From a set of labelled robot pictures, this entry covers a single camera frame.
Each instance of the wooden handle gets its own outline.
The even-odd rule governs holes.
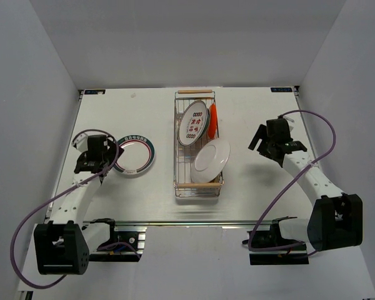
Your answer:
[[[178,94],[210,94],[212,89],[180,89]]]
[[[209,182],[209,183],[179,183],[177,185],[181,189],[213,189],[220,188],[221,183],[219,182]]]

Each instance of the orange object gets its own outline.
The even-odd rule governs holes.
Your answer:
[[[217,117],[217,107],[215,104],[211,104],[210,108],[210,125],[208,127],[207,135],[210,139],[215,138],[215,133],[217,132],[217,122],[218,122],[218,117]]]

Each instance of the purple cable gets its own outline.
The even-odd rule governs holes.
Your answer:
[[[115,139],[114,136],[112,136],[111,134],[109,134],[108,132],[104,131],[104,130],[100,130],[100,129],[86,129],[86,130],[83,130],[81,131],[80,133],[78,133],[74,139],[72,139],[72,143],[78,138],[78,136],[80,136],[81,134],[84,134],[86,132],[89,132],[89,131],[94,131],[94,132],[97,132],[97,133],[103,133],[103,134],[106,134],[107,136],[109,136],[115,143],[115,145],[118,144],[117,140]],[[26,223],[26,221],[31,217],[33,216],[34,214],[36,214],[38,211],[40,211],[42,208],[46,207],[47,205],[49,205],[50,203],[52,203],[53,201],[63,197],[64,195],[76,190],[79,186],[83,185],[83,184],[86,184],[88,183],[89,181],[93,180],[94,178],[97,178],[99,177],[100,175],[104,174],[105,172],[107,172],[108,170],[110,170],[116,163],[116,161],[118,160],[118,154],[119,154],[119,147],[116,148],[116,155],[115,155],[115,158],[114,160],[112,161],[112,163],[106,168],[106,169],[103,169],[101,172],[97,173],[97,174],[94,174],[92,175],[91,177],[79,182],[78,185],[74,185],[72,187],[70,187],[69,189],[61,192],[60,194],[58,194],[57,196],[51,198],[50,200],[47,200],[46,202],[42,203],[41,205],[39,205],[37,208],[33,209],[18,225],[18,227],[15,229],[15,232],[14,234],[12,235],[12,239],[11,239],[11,244],[10,244],[10,260],[11,260],[11,266],[12,268],[14,269],[14,272],[17,274],[17,276],[20,278],[20,280],[22,280],[25,284],[27,284],[28,286],[30,286],[31,288],[34,288],[34,289],[48,289],[48,288],[51,288],[53,286],[55,286],[57,283],[59,283],[60,281],[62,281],[66,275],[63,275],[61,276],[59,279],[57,279],[56,281],[54,281],[53,283],[51,284],[48,284],[48,285],[45,285],[45,286],[40,286],[38,284],[34,284],[33,282],[27,280],[21,270],[19,270],[18,266],[17,266],[17,263],[15,261],[15,256],[14,256],[14,248],[15,248],[15,242],[16,242],[16,239],[17,239],[17,236],[18,236],[18,233],[19,231],[21,230],[21,228],[24,226],[24,224]]]
[[[108,245],[105,245],[103,247],[99,247],[97,250],[99,250],[99,251],[100,250],[106,250],[108,248],[115,247],[115,246],[118,246],[118,245],[123,245],[123,246],[128,247],[130,250],[132,250],[136,254],[136,256],[138,258],[141,258],[141,255],[131,245],[129,245],[127,242],[114,242],[112,244],[108,244]]]
[[[287,114],[292,114],[292,113],[308,113],[308,114],[313,114],[314,116],[317,116],[319,118],[321,118],[322,120],[324,120],[326,122],[326,124],[329,126],[329,128],[331,128],[331,131],[332,131],[332,146],[329,148],[328,151],[326,151],[323,155],[317,157],[316,159],[314,159],[313,161],[311,161],[303,170],[301,170],[299,172],[299,174],[297,174],[297,176],[295,178],[293,178],[293,180],[291,182],[289,182],[289,184],[275,197],[274,200],[272,200],[272,202],[270,203],[270,205],[266,208],[266,210],[262,213],[261,217],[258,219],[258,221],[256,222],[256,225],[254,227],[254,229],[251,231],[250,233],[250,236],[249,236],[249,242],[248,242],[248,247],[249,247],[249,250],[250,251],[272,251],[272,250],[282,250],[282,249],[288,249],[288,248],[294,248],[294,247],[297,247],[297,246],[300,246],[300,245],[303,245],[304,242],[296,242],[294,244],[290,244],[290,245],[286,245],[286,246],[278,246],[278,247],[267,247],[267,248],[253,248],[251,247],[251,243],[252,243],[252,240],[253,240],[253,237],[258,229],[258,227],[260,226],[261,222],[264,220],[264,218],[266,217],[266,215],[269,213],[269,211],[273,208],[273,206],[277,203],[277,201],[283,196],[283,194],[294,184],[296,183],[300,177],[305,173],[307,172],[310,168],[312,168],[313,164],[317,163],[318,161],[320,161],[322,158],[325,158],[327,155],[329,155],[333,149],[335,148],[335,145],[336,145],[336,132],[335,132],[335,129],[333,128],[332,124],[322,115],[320,114],[317,114],[316,112],[313,112],[313,111],[307,111],[305,109],[296,109],[294,111],[288,111],[288,112],[285,112],[284,114],[281,114],[279,117],[283,117]],[[308,254],[308,256],[310,255],[313,255],[315,254],[316,251]]]

